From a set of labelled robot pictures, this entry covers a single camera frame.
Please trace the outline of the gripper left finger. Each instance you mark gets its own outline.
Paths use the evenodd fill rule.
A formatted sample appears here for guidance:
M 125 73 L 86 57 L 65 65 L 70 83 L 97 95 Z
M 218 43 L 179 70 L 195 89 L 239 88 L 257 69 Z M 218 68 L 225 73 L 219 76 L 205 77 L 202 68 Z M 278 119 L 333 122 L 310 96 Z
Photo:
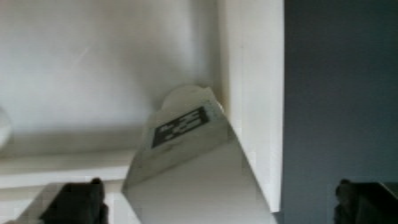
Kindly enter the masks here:
M 106 184 L 90 182 L 51 183 L 17 218 L 19 224 L 109 224 Z

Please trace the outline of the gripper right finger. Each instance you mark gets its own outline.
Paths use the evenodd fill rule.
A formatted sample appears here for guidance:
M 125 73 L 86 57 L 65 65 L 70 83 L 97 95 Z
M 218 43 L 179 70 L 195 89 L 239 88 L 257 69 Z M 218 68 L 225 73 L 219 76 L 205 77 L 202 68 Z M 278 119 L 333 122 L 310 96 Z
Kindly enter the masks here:
M 335 224 L 398 224 L 398 182 L 353 182 L 337 188 Z

